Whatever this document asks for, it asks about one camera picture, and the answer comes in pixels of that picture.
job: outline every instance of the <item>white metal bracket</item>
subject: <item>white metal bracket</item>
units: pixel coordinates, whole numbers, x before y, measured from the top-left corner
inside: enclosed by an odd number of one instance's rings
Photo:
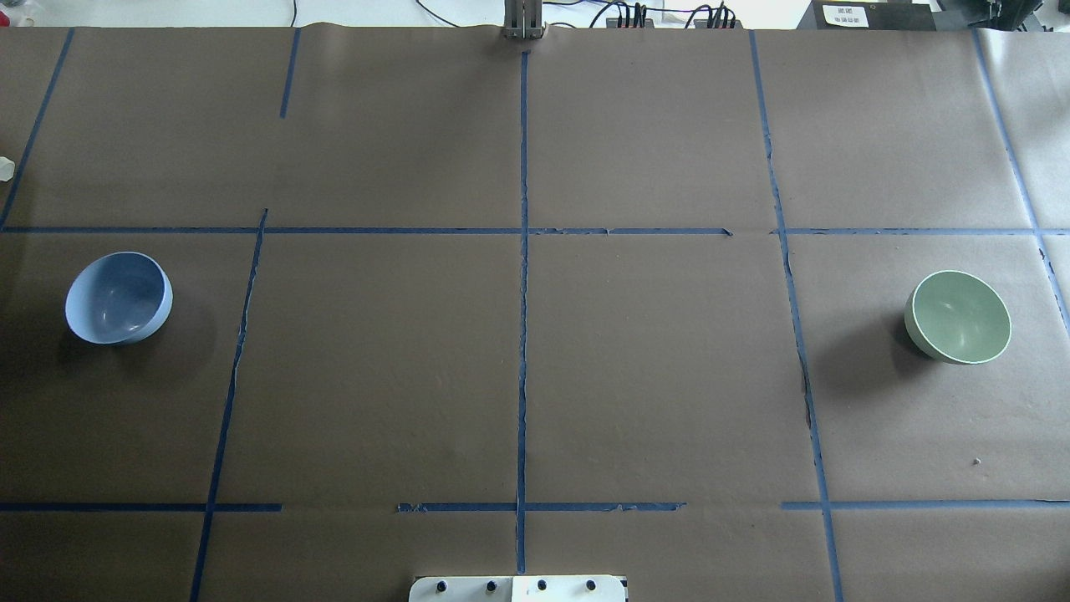
[[[542,0],[505,0],[502,34],[511,40],[538,40],[542,27]]]
[[[421,577],[409,602],[627,602],[627,583],[613,575]]]

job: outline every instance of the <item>barcode label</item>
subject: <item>barcode label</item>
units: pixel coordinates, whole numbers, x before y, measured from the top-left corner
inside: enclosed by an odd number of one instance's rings
[[[825,22],[840,27],[869,27],[863,6],[831,6],[822,5],[825,11]]]

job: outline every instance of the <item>white floor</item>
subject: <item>white floor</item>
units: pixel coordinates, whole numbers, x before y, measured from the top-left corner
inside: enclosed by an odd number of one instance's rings
[[[926,0],[915,0],[928,3]],[[502,0],[424,0],[439,15],[458,25],[501,25]],[[651,6],[683,6],[682,0],[649,0]],[[794,29],[808,0],[746,0],[729,3],[749,29]],[[1057,0],[1038,11],[1046,26],[1070,30],[1070,16],[1056,10]],[[563,21],[587,27],[599,4],[547,5],[547,22]],[[94,27],[265,27],[289,26],[292,0],[28,0],[16,9],[3,9],[14,22],[30,16],[37,26]],[[676,15],[656,17],[658,27],[682,27]],[[347,26],[437,26],[415,0],[297,0],[296,25],[326,21]]]

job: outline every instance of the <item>green bowl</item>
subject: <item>green bowl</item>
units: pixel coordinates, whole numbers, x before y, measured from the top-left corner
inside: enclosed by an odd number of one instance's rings
[[[954,269],[934,272],[906,300],[906,333],[924,354],[950,365],[982,365],[1010,343],[1010,314],[981,278]]]

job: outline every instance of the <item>bowl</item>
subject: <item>bowl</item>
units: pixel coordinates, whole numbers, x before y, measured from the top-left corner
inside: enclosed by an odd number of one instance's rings
[[[919,350],[951,365],[982,365],[1010,343],[1010,314],[981,278],[956,269],[926,276],[906,300],[906,333]]]
[[[171,282],[152,257],[112,252],[74,279],[66,298],[67,326],[97,345],[137,343],[164,325],[171,299]]]

